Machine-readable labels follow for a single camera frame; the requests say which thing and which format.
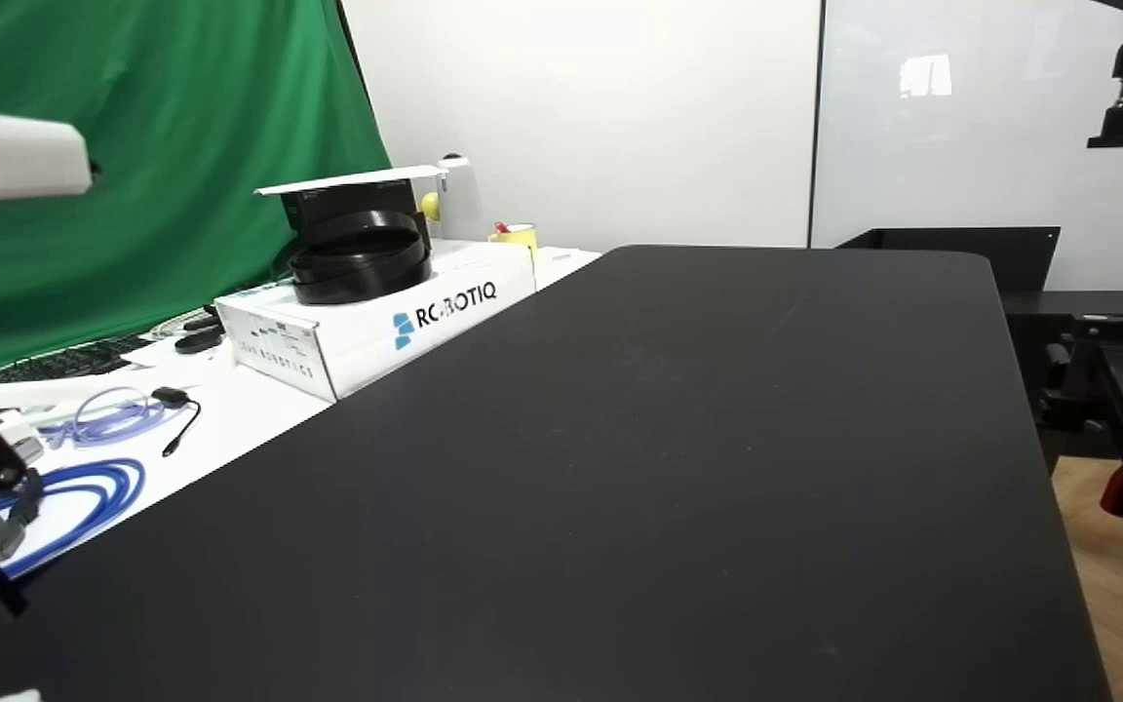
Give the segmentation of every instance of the green screen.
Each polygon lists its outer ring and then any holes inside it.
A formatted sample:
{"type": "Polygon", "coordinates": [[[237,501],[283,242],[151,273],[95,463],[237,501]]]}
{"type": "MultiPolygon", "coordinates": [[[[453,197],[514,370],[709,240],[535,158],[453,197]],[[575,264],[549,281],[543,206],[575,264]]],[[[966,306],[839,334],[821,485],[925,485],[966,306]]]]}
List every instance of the green screen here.
{"type": "Polygon", "coordinates": [[[288,221],[255,186],[388,165],[335,0],[0,3],[0,113],[98,165],[90,197],[0,204],[0,360],[262,281],[288,221]]]}

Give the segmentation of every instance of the white box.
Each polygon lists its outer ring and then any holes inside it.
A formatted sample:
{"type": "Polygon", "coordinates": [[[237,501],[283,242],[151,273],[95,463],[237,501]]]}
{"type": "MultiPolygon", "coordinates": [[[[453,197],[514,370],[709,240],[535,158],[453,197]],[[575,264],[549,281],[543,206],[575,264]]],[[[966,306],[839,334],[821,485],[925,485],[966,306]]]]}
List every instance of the white box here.
{"type": "Polygon", "coordinates": [[[504,242],[439,242],[432,277],[362,306],[302,306],[294,285],[218,297],[244,367],[335,402],[530,297],[535,254],[504,242]]]}

